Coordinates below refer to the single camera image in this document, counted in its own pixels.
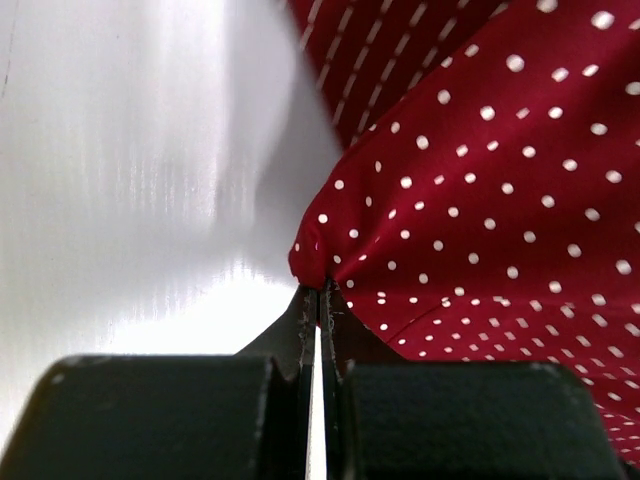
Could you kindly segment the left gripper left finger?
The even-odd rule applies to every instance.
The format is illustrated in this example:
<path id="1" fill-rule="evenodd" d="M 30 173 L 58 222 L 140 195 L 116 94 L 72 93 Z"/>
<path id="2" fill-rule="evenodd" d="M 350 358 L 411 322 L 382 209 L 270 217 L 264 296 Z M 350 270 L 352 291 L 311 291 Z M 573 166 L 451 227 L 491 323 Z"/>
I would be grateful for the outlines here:
<path id="1" fill-rule="evenodd" d="M 317 317 L 318 291 L 300 286 L 284 313 L 236 354 L 272 367 L 258 430 L 261 479 L 307 477 Z"/>

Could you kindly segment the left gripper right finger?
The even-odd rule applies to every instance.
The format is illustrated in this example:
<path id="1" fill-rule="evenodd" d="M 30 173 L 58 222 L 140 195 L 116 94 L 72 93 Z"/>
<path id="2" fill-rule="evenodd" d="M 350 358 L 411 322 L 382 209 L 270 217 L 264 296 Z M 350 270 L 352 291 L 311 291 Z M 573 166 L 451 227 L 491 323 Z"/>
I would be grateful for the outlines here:
<path id="1" fill-rule="evenodd" d="M 341 386 L 350 362 L 402 364 L 405 359 L 374 334 L 347 305 L 338 283 L 325 281 L 319 294 L 319 327 L 327 477 L 341 477 Z"/>

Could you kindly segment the red polka dot skirt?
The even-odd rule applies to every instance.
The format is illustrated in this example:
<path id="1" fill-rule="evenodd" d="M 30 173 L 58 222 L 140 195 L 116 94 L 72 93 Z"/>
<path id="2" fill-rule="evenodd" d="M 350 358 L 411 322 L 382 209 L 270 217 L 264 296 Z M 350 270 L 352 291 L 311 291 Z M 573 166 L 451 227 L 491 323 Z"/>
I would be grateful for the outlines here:
<path id="1" fill-rule="evenodd" d="M 294 1 L 344 148 L 289 265 L 412 360 L 549 360 L 639 462 L 639 5 Z"/>

